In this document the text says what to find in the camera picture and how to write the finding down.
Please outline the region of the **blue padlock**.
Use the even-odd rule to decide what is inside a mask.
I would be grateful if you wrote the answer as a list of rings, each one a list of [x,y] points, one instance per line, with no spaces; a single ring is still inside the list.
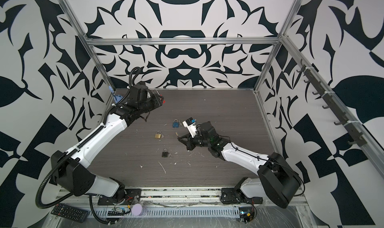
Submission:
[[[173,121],[173,125],[172,125],[172,127],[173,128],[178,128],[180,126],[180,121],[178,120],[178,119],[175,119],[174,121]]]

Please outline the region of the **small black padlock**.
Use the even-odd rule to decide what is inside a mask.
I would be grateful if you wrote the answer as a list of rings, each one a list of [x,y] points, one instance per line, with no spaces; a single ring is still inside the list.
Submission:
[[[167,158],[169,156],[169,151],[167,149],[164,149],[162,152],[162,158]]]

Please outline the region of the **brass padlock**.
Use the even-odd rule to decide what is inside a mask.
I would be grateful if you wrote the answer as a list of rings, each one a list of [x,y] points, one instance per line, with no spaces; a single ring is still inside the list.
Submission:
[[[161,131],[157,131],[155,133],[155,138],[156,139],[162,139],[164,137],[163,133]]]

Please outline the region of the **red safety padlock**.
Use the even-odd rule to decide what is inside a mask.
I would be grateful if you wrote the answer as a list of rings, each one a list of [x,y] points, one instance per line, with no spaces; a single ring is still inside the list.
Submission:
[[[158,103],[159,103],[159,106],[162,106],[164,103],[165,103],[165,98],[164,96],[162,96],[158,90],[153,90],[157,100],[158,100]]]

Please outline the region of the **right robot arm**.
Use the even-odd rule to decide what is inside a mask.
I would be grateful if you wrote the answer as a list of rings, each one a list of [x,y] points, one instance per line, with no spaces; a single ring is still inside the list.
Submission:
[[[188,134],[178,136],[187,150],[205,147],[215,158],[237,164],[258,177],[244,178],[234,188],[232,202],[246,203],[253,198],[268,197],[280,208],[287,208],[303,181],[278,153],[259,154],[236,145],[230,137],[219,135],[211,122],[197,124],[195,119],[183,121]]]

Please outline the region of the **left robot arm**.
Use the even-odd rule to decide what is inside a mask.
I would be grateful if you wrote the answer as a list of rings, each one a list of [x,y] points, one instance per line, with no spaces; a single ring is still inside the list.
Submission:
[[[157,91],[150,90],[143,81],[135,82],[142,70],[139,67],[131,70],[127,93],[107,110],[96,129],[66,152],[57,151],[51,156],[52,169],[43,179],[36,194],[35,204],[38,208],[53,207],[71,196],[99,195],[110,199],[114,204],[120,204],[125,200],[123,183],[95,175],[88,170],[88,167],[114,137],[137,119],[146,121],[151,111],[163,105],[164,97]],[[69,193],[45,204],[42,196],[49,181],[62,186]]]

